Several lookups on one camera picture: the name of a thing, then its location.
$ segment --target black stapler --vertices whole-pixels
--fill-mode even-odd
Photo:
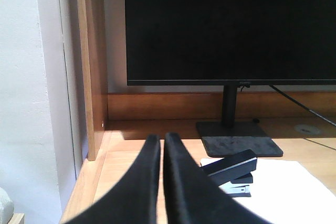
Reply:
[[[217,186],[232,197],[251,197],[251,172],[256,168],[257,157],[252,150],[245,150],[201,167]]]

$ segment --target desk surface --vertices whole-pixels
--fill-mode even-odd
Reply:
[[[166,132],[178,132],[199,164],[207,155],[195,128],[196,121],[199,120],[111,121],[97,159],[84,161],[61,223],[92,205],[118,182],[150,133],[163,138]],[[299,133],[295,130],[298,124],[318,127],[322,133]],[[261,119],[260,126],[284,152],[283,157],[271,159],[298,161],[336,195],[336,128],[314,118]],[[166,223],[162,182],[161,167],[158,223]]]

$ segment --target wooden desk back panel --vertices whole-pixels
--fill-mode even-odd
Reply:
[[[335,92],[288,92],[325,116],[336,115]],[[109,120],[218,119],[222,93],[109,94]],[[237,95],[237,118],[312,116],[280,94],[243,92]]]

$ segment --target wooden panel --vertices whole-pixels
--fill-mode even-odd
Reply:
[[[60,223],[69,221],[94,202],[101,169],[110,144],[110,137],[111,133],[106,132],[95,161],[84,160]]]
[[[335,92],[289,92],[307,107],[336,115]],[[109,94],[110,120],[220,118],[222,93]],[[280,94],[243,92],[237,95],[237,118],[312,116]]]
[[[95,160],[107,120],[107,61],[103,0],[78,0],[89,160]]]
[[[25,224],[24,214],[13,214],[8,224]]]

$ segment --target monitor stand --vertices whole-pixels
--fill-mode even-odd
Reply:
[[[283,151],[254,122],[235,122],[238,86],[224,86],[221,122],[198,122],[197,130],[210,157],[227,157],[251,149],[257,157],[282,157]]]

